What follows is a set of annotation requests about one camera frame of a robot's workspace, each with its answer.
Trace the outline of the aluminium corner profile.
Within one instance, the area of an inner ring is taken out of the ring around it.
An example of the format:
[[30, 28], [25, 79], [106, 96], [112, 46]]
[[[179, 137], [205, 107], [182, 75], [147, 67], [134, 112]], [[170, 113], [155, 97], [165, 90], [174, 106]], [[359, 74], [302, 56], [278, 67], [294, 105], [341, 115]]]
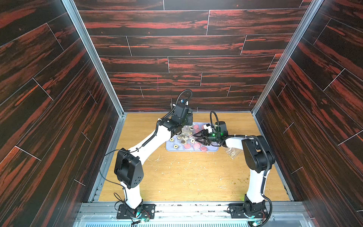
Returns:
[[100, 60], [100, 57], [96, 51], [96, 48], [91, 40], [91, 37], [86, 29], [86, 26], [81, 18], [79, 11], [75, 5], [75, 2], [72, 0], [61, 0], [62, 4], [64, 5], [83, 45], [88, 52], [90, 59], [116, 109], [116, 112], [119, 116], [124, 116], [124, 109], [117, 97], [117, 94], [111, 84], [111, 81], [107, 75], [107, 72]]
[[295, 48], [299, 44], [301, 38], [303, 37], [304, 33], [306, 32], [307, 28], [311, 24], [313, 18], [315, 17], [316, 13], [318, 12], [319, 8], [321, 7], [323, 0], [313, 0], [309, 7], [307, 8], [304, 16], [302, 17], [296, 31], [294, 32], [290, 42], [288, 43], [286, 49], [284, 50], [279, 62], [277, 63], [275, 69], [273, 70], [270, 79], [268, 80], [263, 92], [260, 95], [260, 98], [254, 108], [252, 109], [252, 115], [255, 117], [258, 113], [258, 110], [262, 106], [264, 100], [268, 96], [270, 90], [274, 86], [275, 82], [277, 81], [280, 73], [282, 72], [284, 66], [288, 62], [289, 58], [291, 57], [292, 53], [294, 52]]

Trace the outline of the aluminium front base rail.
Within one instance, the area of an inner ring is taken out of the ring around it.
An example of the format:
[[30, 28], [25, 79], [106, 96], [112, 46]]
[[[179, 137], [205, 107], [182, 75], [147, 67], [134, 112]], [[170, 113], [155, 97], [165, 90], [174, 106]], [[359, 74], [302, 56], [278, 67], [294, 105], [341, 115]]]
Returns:
[[[137, 224], [117, 219], [113, 202], [83, 203], [75, 227], [246, 227], [245, 218], [232, 218], [228, 202], [155, 202], [154, 218]], [[311, 227], [310, 217], [301, 202], [273, 203], [267, 227]]]

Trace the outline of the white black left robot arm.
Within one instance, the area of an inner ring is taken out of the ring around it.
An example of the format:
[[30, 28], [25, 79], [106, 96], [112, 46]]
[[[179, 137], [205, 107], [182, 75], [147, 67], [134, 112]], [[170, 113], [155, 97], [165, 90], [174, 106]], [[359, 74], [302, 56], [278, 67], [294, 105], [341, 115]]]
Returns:
[[114, 173], [124, 188], [126, 205], [136, 210], [141, 207], [140, 186], [143, 177], [143, 164], [161, 145], [182, 132], [184, 126], [193, 123], [192, 110], [185, 103], [178, 103], [171, 111], [171, 117], [159, 119], [156, 129], [143, 141], [117, 153]]

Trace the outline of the aluminium corner profile left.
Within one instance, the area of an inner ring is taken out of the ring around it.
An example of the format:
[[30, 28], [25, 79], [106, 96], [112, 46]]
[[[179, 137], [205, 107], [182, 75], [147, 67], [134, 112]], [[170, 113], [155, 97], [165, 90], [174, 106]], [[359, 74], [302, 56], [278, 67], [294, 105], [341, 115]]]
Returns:
[[62, 4], [64, 5], [83, 45], [88, 52], [90, 59], [116, 109], [116, 112], [119, 116], [124, 116], [124, 109], [117, 97], [117, 94], [111, 84], [111, 81], [107, 75], [107, 72], [100, 60], [100, 57], [96, 51], [96, 48], [91, 40], [91, 37], [86, 29], [86, 26], [81, 18], [79, 11], [75, 5], [75, 2], [72, 0], [61, 0]]

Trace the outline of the ziploc bag with yellow cookies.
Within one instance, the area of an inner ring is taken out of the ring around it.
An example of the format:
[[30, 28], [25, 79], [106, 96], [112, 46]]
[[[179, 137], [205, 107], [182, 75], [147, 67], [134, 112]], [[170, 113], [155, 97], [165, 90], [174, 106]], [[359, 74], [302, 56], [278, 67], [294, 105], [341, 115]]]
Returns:
[[182, 132], [182, 135], [184, 137], [192, 137], [193, 136], [193, 126], [192, 125], [185, 125], [182, 129], [181, 129], [181, 132]]

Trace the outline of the lavender plastic tray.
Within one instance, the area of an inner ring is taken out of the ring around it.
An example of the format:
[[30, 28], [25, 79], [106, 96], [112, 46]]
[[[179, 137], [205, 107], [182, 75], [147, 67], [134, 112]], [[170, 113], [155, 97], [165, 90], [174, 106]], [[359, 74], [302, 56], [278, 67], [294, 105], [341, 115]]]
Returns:
[[[206, 123], [199, 123], [199, 122], [193, 122], [194, 124], [198, 124], [199, 125], [199, 129], [198, 130], [193, 130], [193, 134], [203, 130], [203, 125], [205, 125]], [[182, 132], [178, 135], [173, 136], [172, 138], [174, 138], [174, 142], [170, 142], [169, 140], [165, 143], [165, 148], [167, 151], [170, 152], [202, 152], [200, 149], [199, 150], [194, 150], [193, 149], [193, 145], [198, 143], [195, 141], [195, 137], [184, 137], [182, 135]], [[185, 144], [190, 144], [192, 147], [188, 150], [184, 149], [184, 145]], [[218, 147], [214, 147], [214, 146], [205, 146], [208, 148], [207, 152], [216, 152], [218, 151]]]

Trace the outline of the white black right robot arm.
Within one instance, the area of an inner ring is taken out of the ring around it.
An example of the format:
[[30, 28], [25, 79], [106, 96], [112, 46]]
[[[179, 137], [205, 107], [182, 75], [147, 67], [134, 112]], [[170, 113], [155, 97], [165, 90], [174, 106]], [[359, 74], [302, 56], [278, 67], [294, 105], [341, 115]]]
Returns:
[[275, 163], [271, 149], [263, 136], [228, 134], [225, 122], [206, 124], [193, 135], [195, 141], [205, 146], [236, 148], [244, 152], [250, 169], [250, 183], [244, 201], [260, 203], [267, 200], [265, 187], [267, 176]]

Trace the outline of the ziploc bag with pink cookies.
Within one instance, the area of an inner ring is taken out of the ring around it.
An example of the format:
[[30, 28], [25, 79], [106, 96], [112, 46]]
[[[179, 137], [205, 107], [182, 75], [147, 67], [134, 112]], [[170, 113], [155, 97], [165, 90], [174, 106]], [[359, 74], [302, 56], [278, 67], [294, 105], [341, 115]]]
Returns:
[[239, 148], [228, 148], [226, 150], [226, 153], [231, 159], [235, 159], [241, 152], [243, 152], [243, 150]]

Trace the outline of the aluminium corner profile right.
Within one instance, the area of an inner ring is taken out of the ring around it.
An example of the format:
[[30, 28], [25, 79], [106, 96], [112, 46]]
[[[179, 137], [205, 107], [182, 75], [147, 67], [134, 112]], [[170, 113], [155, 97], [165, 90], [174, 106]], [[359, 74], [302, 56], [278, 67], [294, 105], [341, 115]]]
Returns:
[[260, 98], [254, 108], [252, 109], [252, 115], [255, 117], [258, 113], [258, 110], [262, 106], [264, 100], [268, 96], [270, 90], [274, 86], [275, 82], [277, 81], [280, 73], [282, 72], [284, 66], [288, 62], [289, 58], [291, 57], [292, 53], [294, 52], [295, 48], [299, 44], [301, 38], [303, 37], [304, 33], [306, 32], [307, 28], [311, 24], [313, 18], [315, 17], [316, 13], [318, 12], [319, 8], [321, 7], [323, 0], [313, 0], [309, 7], [307, 8], [304, 16], [302, 17], [296, 31], [294, 32], [290, 42], [288, 43], [286, 49], [284, 50], [279, 62], [277, 63], [275, 69], [273, 70], [270, 79], [268, 80], [263, 92], [260, 95]]

